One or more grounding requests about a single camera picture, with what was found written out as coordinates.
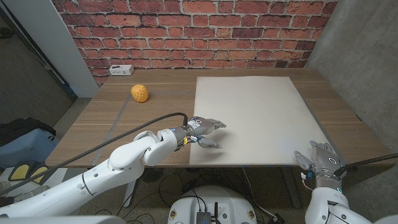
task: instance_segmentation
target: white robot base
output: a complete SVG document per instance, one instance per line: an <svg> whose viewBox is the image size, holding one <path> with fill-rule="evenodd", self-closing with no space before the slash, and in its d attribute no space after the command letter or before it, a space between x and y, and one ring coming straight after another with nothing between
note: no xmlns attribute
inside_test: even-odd
<svg viewBox="0 0 398 224"><path fill-rule="evenodd" d="M207 185L183 194L170 209L168 224L210 224L217 218L222 224L255 224L256 214L252 205L240 194L226 187Z"/></svg>

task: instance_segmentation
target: brick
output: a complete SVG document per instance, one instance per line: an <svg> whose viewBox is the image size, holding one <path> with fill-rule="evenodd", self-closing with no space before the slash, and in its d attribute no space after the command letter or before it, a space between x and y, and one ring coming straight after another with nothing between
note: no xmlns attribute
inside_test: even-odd
<svg viewBox="0 0 398 224"><path fill-rule="evenodd" d="M282 44L283 49L294 49L296 47L296 41L293 40L284 40Z"/></svg>
<svg viewBox="0 0 398 224"><path fill-rule="evenodd" d="M227 59L228 51L219 50L214 53L213 59Z"/></svg>
<svg viewBox="0 0 398 224"><path fill-rule="evenodd" d="M163 49L163 40L162 39L149 39L148 40L149 47L153 49Z"/></svg>
<svg viewBox="0 0 398 224"><path fill-rule="evenodd" d="M87 66L89 67L106 67L109 66L108 60L101 58L101 59L85 59Z"/></svg>
<svg viewBox="0 0 398 224"><path fill-rule="evenodd" d="M147 42L145 39L121 39L120 47L122 48L146 48Z"/></svg>
<svg viewBox="0 0 398 224"><path fill-rule="evenodd" d="M246 60L235 60L234 68L246 68Z"/></svg>
<svg viewBox="0 0 398 224"><path fill-rule="evenodd" d="M150 61L149 59L123 59L125 65L132 65L135 67L141 68L149 68Z"/></svg>
<svg viewBox="0 0 398 224"><path fill-rule="evenodd" d="M300 59L302 56L301 52L294 51L276 51L272 53L271 57L275 59Z"/></svg>
<svg viewBox="0 0 398 224"><path fill-rule="evenodd" d="M165 1L164 9L165 9L165 12L181 13L180 2L178 2L178 1Z"/></svg>
<svg viewBox="0 0 398 224"><path fill-rule="evenodd" d="M256 17L255 16L244 16L241 21L242 26L255 26Z"/></svg>
<svg viewBox="0 0 398 224"><path fill-rule="evenodd" d="M214 30L210 28L185 27L184 36L189 38L211 38L214 37Z"/></svg>
<svg viewBox="0 0 398 224"><path fill-rule="evenodd" d="M278 36L279 29L265 29L262 35L263 38L276 38Z"/></svg>
<svg viewBox="0 0 398 224"><path fill-rule="evenodd" d="M310 58L311 52L304 52L303 55L301 56L301 59L308 59Z"/></svg>
<svg viewBox="0 0 398 224"><path fill-rule="evenodd" d="M120 37L120 31L115 27L90 27L94 37Z"/></svg>
<svg viewBox="0 0 398 224"><path fill-rule="evenodd" d="M328 22L328 20L329 20L329 17L312 16L310 19L310 22L308 22L307 27L323 28L326 26L326 23Z"/></svg>
<svg viewBox="0 0 398 224"><path fill-rule="evenodd" d="M235 49L236 40L209 40L209 49Z"/></svg>
<svg viewBox="0 0 398 224"><path fill-rule="evenodd" d="M293 62L290 62L289 64L288 64L288 68L303 68L304 67L304 65L306 64L306 60L298 60L298 61L293 61Z"/></svg>
<svg viewBox="0 0 398 224"><path fill-rule="evenodd" d="M68 27L68 31L69 31L69 33L70 33L70 35L71 35L72 37L76 37L76 33L75 33L75 31L73 30L72 27Z"/></svg>
<svg viewBox="0 0 398 224"><path fill-rule="evenodd" d="M190 66L189 60L165 60L166 67L184 67L187 68Z"/></svg>
<svg viewBox="0 0 398 224"><path fill-rule="evenodd" d="M315 42L311 41L297 41L296 50L312 50L315 46Z"/></svg>
<svg viewBox="0 0 398 224"><path fill-rule="evenodd" d="M116 42L115 39L103 39L102 42L104 43L105 47L109 48L119 47L119 44Z"/></svg>
<svg viewBox="0 0 398 224"><path fill-rule="evenodd" d="M97 84L103 84L108 79L108 76L100 76L100 77L93 76L93 78Z"/></svg>
<svg viewBox="0 0 398 224"><path fill-rule="evenodd" d="M231 38L231 29L217 29L217 38Z"/></svg>
<svg viewBox="0 0 398 224"><path fill-rule="evenodd" d="M93 20L93 24L96 26L109 25L109 22L104 15L90 15L90 17Z"/></svg>
<svg viewBox="0 0 398 224"><path fill-rule="evenodd" d="M167 37L164 27L138 27L137 35L141 37Z"/></svg>
<svg viewBox="0 0 398 224"><path fill-rule="evenodd" d="M331 15L331 13L335 10L337 2L329 2L323 7L322 14Z"/></svg>
<svg viewBox="0 0 398 224"><path fill-rule="evenodd" d="M282 41L281 40L254 40L254 49L279 49Z"/></svg>
<svg viewBox="0 0 398 224"><path fill-rule="evenodd" d="M192 59L211 58L213 55L210 50L187 50L185 56Z"/></svg>
<svg viewBox="0 0 398 224"><path fill-rule="evenodd" d="M238 13L268 13L269 5L260 1L236 1L235 12Z"/></svg>
<svg viewBox="0 0 398 224"><path fill-rule="evenodd" d="M169 37L181 37L182 28L169 28Z"/></svg>
<svg viewBox="0 0 398 224"><path fill-rule="evenodd" d="M190 13L216 12L216 6L211 1L183 1L182 8L184 12L190 12Z"/></svg>
<svg viewBox="0 0 398 224"><path fill-rule="evenodd" d="M249 60L248 68L273 68L275 61L273 60Z"/></svg>
<svg viewBox="0 0 398 224"><path fill-rule="evenodd" d="M142 50L129 50L130 57L132 58L142 58L144 57L144 54L142 53Z"/></svg>
<svg viewBox="0 0 398 224"><path fill-rule="evenodd" d="M321 13L323 2L290 2L286 13L311 15Z"/></svg>
<svg viewBox="0 0 398 224"><path fill-rule="evenodd" d="M291 16L260 16L257 26L288 27Z"/></svg>
<svg viewBox="0 0 398 224"><path fill-rule="evenodd" d="M194 16L193 17L194 26L208 26L207 16Z"/></svg>
<svg viewBox="0 0 398 224"><path fill-rule="evenodd" d="M63 8L67 12L80 12L79 7L74 2L62 1L62 4L63 4Z"/></svg>
<svg viewBox="0 0 398 224"><path fill-rule="evenodd" d="M197 49L206 49L207 40L193 40L193 46Z"/></svg>
<svg viewBox="0 0 398 224"><path fill-rule="evenodd" d="M250 40L238 40L239 49L249 49L251 47Z"/></svg>
<svg viewBox="0 0 398 224"><path fill-rule="evenodd" d="M116 58L128 58L129 52L127 50L101 50L102 57L116 57Z"/></svg>
<svg viewBox="0 0 398 224"><path fill-rule="evenodd" d="M129 12L130 9L127 6L126 1L112 1L113 9L115 12Z"/></svg>
<svg viewBox="0 0 398 224"><path fill-rule="evenodd" d="M79 49L79 52L81 54L82 57L87 57L85 51L83 49Z"/></svg>
<svg viewBox="0 0 398 224"><path fill-rule="evenodd" d="M110 58L111 65L124 65L123 59L120 58Z"/></svg>
<svg viewBox="0 0 398 224"><path fill-rule="evenodd" d="M89 58L99 58L100 53L97 50L86 50L87 57Z"/></svg>
<svg viewBox="0 0 398 224"><path fill-rule="evenodd" d="M231 59L250 59L256 56L256 51L253 50L232 50L228 54Z"/></svg>
<svg viewBox="0 0 398 224"><path fill-rule="evenodd" d="M189 26L190 16L159 16L160 26Z"/></svg>
<svg viewBox="0 0 398 224"><path fill-rule="evenodd" d="M263 31L263 29L261 29L261 28L251 28L251 29L234 28L232 37L234 37L234 38L257 38L257 37L261 37L262 31Z"/></svg>
<svg viewBox="0 0 398 224"><path fill-rule="evenodd" d="M132 12L159 13L164 12L162 1L130 1Z"/></svg>
<svg viewBox="0 0 398 224"><path fill-rule="evenodd" d="M307 27L307 16L295 16L293 19L292 27Z"/></svg>
<svg viewBox="0 0 398 224"><path fill-rule="evenodd" d="M163 60L151 60L153 68L164 68L164 61Z"/></svg>
<svg viewBox="0 0 398 224"><path fill-rule="evenodd" d="M94 74L96 75L108 75L108 69L107 68L93 68Z"/></svg>
<svg viewBox="0 0 398 224"><path fill-rule="evenodd" d="M136 15L108 15L111 25L116 26L139 26L141 20Z"/></svg>
<svg viewBox="0 0 398 224"><path fill-rule="evenodd" d="M230 60L207 60L206 67L208 67L208 68L232 68L233 63Z"/></svg>
<svg viewBox="0 0 398 224"><path fill-rule="evenodd" d="M272 3L271 8L269 9L269 13L283 14L286 10L286 6L287 6L286 2L274 2Z"/></svg>
<svg viewBox="0 0 398 224"><path fill-rule="evenodd" d="M184 58L184 51L183 50L172 50L172 58Z"/></svg>
<svg viewBox="0 0 398 224"><path fill-rule="evenodd" d="M311 36L312 30L282 29L279 38L307 39Z"/></svg>
<svg viewBox="0 0 398 224"><path fill-rule="evenodd" d="M192 60L192 68L203 68L205 66L205 62L202 60Z"/></svg>
<svg viewBox="0 0 398 224"><path fill-rule="evenodd" d="M92 26L93 21L87 14L62 14L62 19L66 25Z"/></svg>
<svg viewBox="0 0 398 224"><path fill-rule="evenodd" d="M137 36L136 28L122 28L123 37L135 37Z"/></svg>
<svg viewBox="0 0 398 224"><path fill-rule="evenodd" d="M263 50L257 53L257 58L259 59L267 59L271 56L272 52L268 50Z"/></svg>
<svg viewBox="0 0 398 224"><path fill-rule="evenodd" d="M166 48L171 48L171 49L192 48L192 40L180 40L180 39L165 40L164 46Z"/></svg>
<svg viewBox="0 0 398 224"><path fill-rule="evenodd" d="M110 1L87 1L79 0L79 6L82 12L112 12Z"/></svg>
<svg viewBox="0 0 398 224"><path fill-rule="evenodd" d="M61 3L58 0L53 0L52 3L54 4L55 8L57 9L58 12L63 12L63 7Z"/></svg>
<svg viewBox="0 0 398 224"><path fill-rule="evenodd" d="M241 23L240 16L210 16L209 25L222 26L238 26Z"/></svg>
<svg viewBox="0 0 398 224"><path fill-rule="evenodd" d="M98 48L103 47L99 39L74 39L77 47Z"/></svg>
<svg viewBox="0 0 398 224"><path fill-rule="evenodd" d="M233 2L218 2L218 12L219 13L232 13L232 9L234 7Z"/></svg>
<svg viewBox="0 0 398 224"><path fill-rule="evenodd" d="M286 68L288 61L278 60L275 63L275 68Z"/></svg>
<svg viewBox="0 0 398 224"><path fill-rule="evenodd" d="M144 26L157 26L156 16L143 16L142 25Z"/></svg>
<svg viewBox="0 0 398 224"><path fill-rule="evenodd" d="M75 27L75 32L79 37L91 37L88 27Z"/></svg>
<svg viewBox="0 0 398 224"><path fill-rule="evenodd" d="M168 58L170 52L168 50L143 50L144 57L147 58Z"/></svg>
<svg viewBox="0 0 398 224"><path fill-rule="evenodd" d="M312 39L313 40L318 40L319 36L321 35L323 29L317 29L315 32L312 34Z"/></svg>

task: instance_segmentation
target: wooden table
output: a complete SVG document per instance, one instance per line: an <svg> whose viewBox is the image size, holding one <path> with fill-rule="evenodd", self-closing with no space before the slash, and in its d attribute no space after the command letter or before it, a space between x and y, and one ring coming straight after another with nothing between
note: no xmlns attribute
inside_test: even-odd
<svg viewBox="0 0 398 224"><path fill-rule="evenodd" d="M109 77L78 117L46 161L55 166L105 140L122 134L159 116L183 112L193 116L197 77L238 76L290 77L306 104L322 124L326 135L334 142L348 163L389 154L368 127L346 105L335 90L314 69L224 69L224 70L136 70L132 76ZM131 97L130 89L143 84L149 99L138 103ZM158 130L182 125L182 117L167 118L148 126L145 130ZM109 158L118 146L129 143L134 133L75 161L68 167L92 167ZM190 146L169 155L161 167L188 167ZM394 160L379 164L393 164Z"/></svg>

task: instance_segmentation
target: red brick wall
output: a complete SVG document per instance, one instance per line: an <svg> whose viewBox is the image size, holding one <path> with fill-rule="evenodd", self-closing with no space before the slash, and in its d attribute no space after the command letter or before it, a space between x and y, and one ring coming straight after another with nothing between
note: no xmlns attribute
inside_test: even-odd
<svg viewBox="0 0 398 224"><path fill-rule="evenodd" d="M337 0L53 0L97 83L108 68L303 67Z"/></svg>

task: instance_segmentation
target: table leg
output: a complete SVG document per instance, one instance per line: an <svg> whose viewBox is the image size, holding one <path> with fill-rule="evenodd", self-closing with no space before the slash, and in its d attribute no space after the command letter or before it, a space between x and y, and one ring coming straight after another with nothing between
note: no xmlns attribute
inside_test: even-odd
<svg viewBox="0 0 398 224"><path fill-rule="evenodd" d="M124 208L128 208L131 205L131 201L133 198L133 191L135 188L136 188L136 181L127 184L126 193L124 194L124 199L123 199L123 202L126 202L123 204Z"/></svg>
<svg viewBox="0 0 398 224"><path fill-rule="evenodd" d="M299 193L297 192L297 186L294 182L293 172L291 167L281 167L282 175L284 176L287 190L289 191L290 199L295 208L301 208L302 204L300 201Z"/></svg>

